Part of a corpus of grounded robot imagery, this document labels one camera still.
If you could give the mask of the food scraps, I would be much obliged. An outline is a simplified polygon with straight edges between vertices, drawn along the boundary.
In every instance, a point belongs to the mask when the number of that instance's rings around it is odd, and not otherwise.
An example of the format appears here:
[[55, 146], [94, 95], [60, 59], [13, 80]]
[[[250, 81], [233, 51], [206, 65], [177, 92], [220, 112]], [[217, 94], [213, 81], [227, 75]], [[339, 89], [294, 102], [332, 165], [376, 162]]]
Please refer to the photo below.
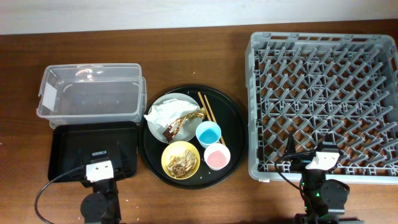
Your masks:
[[195, 170], [197, 163], [198, 160], [194, 153], [192, 151], [185, 150], [178, 156], [170, 157], [169, 163], [167, 164], [167, 170], [172, 177], [182, 179]]

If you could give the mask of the yellow bowl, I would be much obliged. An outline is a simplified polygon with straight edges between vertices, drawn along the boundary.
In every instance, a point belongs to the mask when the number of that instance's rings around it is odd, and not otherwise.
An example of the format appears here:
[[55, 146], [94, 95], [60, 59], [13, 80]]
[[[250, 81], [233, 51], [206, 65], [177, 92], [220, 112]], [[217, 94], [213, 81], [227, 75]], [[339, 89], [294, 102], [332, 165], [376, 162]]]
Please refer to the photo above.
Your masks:
[[[167, 170], [167, 164], [169, 163], [169, 159], [171, 156], [178, 156], [178, 155], [182, 154], [185, 150], [189, 150], [194, 153], [194, 155], [196, 156], [196, 158], [198, 160], [197, 166], [196, 166], [195, 170], [192, 173], [190, 173], [189, 175], [187, 175], [185, 178], [178, 179], [178, 178], [172, 177], [170, 175], [169, 171]], [[201, 158], [200, 158], [198, 149], [193, 144], [186, 142], [186, 141], [177, 141], [177, 142], [173, 142], [172, 144], [169, 144], [164, 149], [164, 151], [162, 153], [162, 157], [161, 157], [161, 164], [162, 164], [162, 168], [163, 168], [164, 172], [169, 177], [171, 177], [172, 179], [175, 179], [175, 180], [185, 180], [185, 179], [189, 179], [191, 176], [193, 176], [200, 166], [200, 161], [201, 161]]]

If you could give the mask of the brown coffee sachet wrapper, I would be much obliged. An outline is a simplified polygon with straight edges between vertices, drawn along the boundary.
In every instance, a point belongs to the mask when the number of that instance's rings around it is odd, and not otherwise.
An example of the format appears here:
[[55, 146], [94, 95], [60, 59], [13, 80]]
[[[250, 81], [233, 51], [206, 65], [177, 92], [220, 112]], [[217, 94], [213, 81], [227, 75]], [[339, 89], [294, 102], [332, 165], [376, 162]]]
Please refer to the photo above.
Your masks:
[[172, 122], [162, 133], [167, 143], [189, 141], [195, 136], [197, 126], [205, 118], [205, 109], [192, 111]]

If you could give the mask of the white napkin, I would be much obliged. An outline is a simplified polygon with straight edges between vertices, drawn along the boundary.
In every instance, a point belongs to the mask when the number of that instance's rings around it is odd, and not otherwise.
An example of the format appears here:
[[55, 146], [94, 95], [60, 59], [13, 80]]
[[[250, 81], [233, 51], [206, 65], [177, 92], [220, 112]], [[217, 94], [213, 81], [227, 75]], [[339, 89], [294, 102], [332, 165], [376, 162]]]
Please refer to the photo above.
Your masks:
[[159, 105], [152, 106], [149, 113], [144, 115], [144, 117], [148, 122], [167, 128], [176, 119], [182, 117], [184, 113], [190, 113], [198, 109], [198, 105], [189, 101], [172, 98], [165, 100]]

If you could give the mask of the pink cup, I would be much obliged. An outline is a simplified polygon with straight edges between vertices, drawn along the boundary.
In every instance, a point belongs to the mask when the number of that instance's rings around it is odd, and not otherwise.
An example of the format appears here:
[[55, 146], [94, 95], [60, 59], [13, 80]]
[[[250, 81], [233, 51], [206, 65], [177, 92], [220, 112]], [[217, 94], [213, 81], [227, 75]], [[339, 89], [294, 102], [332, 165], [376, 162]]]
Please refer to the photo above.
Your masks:
[[204, 160], [212, 170], [221, 170], [228, 165], [231, 159], [229, 149], [221, 143], [209, 145], [204, 151]]

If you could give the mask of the blue cup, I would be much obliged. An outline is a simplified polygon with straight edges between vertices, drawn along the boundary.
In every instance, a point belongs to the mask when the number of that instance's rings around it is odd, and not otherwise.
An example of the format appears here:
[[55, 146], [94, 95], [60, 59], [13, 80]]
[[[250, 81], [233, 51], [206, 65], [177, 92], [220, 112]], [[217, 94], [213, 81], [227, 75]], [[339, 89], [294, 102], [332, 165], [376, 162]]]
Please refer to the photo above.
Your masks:
[[221, 139], [221, 128], [215, 122], [204, 121], [197, 126], [195, 135], [200, 145], [206, 149]]

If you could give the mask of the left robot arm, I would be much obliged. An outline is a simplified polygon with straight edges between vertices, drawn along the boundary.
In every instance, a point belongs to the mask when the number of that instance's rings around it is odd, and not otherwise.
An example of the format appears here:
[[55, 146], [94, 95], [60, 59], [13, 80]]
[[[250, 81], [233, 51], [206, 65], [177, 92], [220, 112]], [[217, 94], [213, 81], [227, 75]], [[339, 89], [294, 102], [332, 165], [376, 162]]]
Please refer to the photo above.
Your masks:
[[93, 189], [80, 205], [84, 222], [120, 223], [122, 218], [117, 181], [126, 178], [120, 143], [110, 151], [92, 153], [91, 161], [84, 166], [84, 170], [85, 187]]

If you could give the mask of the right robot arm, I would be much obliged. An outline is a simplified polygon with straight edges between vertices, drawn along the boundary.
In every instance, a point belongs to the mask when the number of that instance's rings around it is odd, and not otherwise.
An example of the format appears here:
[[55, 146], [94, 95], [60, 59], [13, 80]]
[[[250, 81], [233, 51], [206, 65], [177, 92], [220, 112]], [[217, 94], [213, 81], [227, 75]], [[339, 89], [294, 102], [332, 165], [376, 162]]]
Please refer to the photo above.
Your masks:
[[357, 218], [342, 218], [350, 187], [335, 179], [327, 179], [326, 174], [335, 170], [343, 152], [328, 134], [324, 140], [309, 151], [295, 150], [294, 134], [290, 133], [282, 161], [290, 161], [289, 170], [301, 174], [299, 190], [304, 201], [305, 213], [296, 214], [293, 222], [299, 224], [322, 223], [364, 223]]

